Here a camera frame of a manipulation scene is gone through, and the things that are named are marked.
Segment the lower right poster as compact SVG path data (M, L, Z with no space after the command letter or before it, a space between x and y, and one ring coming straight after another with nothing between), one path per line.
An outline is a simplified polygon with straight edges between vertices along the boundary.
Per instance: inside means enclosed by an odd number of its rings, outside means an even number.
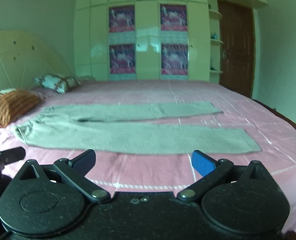
M162 44L162 75L188 75L188 45Z

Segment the grey green pants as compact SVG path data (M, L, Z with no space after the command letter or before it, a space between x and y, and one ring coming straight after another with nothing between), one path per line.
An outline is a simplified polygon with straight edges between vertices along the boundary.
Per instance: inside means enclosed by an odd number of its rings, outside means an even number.
M42 109L11 129L28 146L127 154L243 154L260 146L241 128L155 124L156 119L219 113L209 102L64 105Z

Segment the white floral pillow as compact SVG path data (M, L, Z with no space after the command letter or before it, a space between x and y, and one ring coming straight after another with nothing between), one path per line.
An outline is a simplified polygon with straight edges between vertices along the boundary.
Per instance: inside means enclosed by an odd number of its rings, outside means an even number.
M76 78L59 74L45 74L33 78L33 81L42 88L54 90L59 94L65 94L81 85Z

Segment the pink pillow under floral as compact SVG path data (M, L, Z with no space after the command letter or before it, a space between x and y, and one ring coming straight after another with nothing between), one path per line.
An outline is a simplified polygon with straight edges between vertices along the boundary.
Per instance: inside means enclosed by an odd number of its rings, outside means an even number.
M42 100L59 95L55 90L52 90L49 88L43 88L40 86L31 89L29 92L38 96Z

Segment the cream wooden headboard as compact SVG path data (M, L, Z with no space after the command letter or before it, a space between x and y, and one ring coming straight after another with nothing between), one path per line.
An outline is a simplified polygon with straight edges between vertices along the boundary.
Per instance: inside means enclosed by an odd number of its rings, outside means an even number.
M0 31L0 90L30 90L34 78L48 73L70 75L58 54L26 31Z

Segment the poster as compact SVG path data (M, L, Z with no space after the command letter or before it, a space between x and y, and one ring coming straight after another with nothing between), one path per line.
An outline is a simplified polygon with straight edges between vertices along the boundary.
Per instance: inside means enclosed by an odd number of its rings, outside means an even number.
M162 75L188 75L188 45L162 44Z
M125 5L109 8L109 32L135 31L135 6Z
M160 27L161 31L188 31L187 6L161 4Z
M110 74L135 74L135 45L110 45L109 66Z

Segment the lower left poster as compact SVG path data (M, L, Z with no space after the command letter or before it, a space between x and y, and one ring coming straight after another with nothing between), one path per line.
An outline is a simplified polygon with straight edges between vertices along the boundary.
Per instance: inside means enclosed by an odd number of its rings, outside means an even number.
M110 45L109 66L110 74L135 74L135 45Z

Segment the dark brown wooden door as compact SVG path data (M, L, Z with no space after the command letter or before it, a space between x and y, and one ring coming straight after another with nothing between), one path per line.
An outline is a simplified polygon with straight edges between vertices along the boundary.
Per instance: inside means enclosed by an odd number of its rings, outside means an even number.
M222 15L220 85L251 97L255 73L255 32L252 9L219 0Z

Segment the upper right poster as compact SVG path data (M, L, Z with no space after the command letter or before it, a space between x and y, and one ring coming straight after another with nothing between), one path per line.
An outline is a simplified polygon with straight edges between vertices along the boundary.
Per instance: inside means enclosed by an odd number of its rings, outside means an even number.
M188 31L187 6L161 4L160 27L161 31Z

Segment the orange patterned pillow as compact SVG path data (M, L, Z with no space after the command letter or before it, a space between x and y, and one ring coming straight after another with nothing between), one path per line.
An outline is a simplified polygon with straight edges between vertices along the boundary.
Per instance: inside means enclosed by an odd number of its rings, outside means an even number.
M19 117L40 105L42 99L26 90L13 90L0 95L0 128L6 128Z

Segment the upper left poster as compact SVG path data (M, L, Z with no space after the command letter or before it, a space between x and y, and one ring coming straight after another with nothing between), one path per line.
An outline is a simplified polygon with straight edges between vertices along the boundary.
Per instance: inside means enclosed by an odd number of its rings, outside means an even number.
M109 32L135 31L135 6L125 5L109 8Z

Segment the cream wardrobe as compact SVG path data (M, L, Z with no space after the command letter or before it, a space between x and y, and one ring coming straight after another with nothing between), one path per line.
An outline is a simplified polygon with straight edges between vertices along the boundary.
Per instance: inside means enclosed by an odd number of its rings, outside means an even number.
M223 0L257 9L268 0ZM161 31L160 5L187 6L188 31ZM135 6L135 31L109 32L109 8ZM75 72L96 80L205 80L210 77L208 0L76 0ZM109 46L135 45L135 74L110 74ZM188 75L162 75L162 44L188 45Z

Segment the corner shelf unit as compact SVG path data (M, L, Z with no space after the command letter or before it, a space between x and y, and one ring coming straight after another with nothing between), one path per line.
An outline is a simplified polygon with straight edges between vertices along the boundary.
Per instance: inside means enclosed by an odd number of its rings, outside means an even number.
M221 70L221 40L220 22L222 14L219 12L218 1L208 0L210 26L210 77L212 83L219 83Z

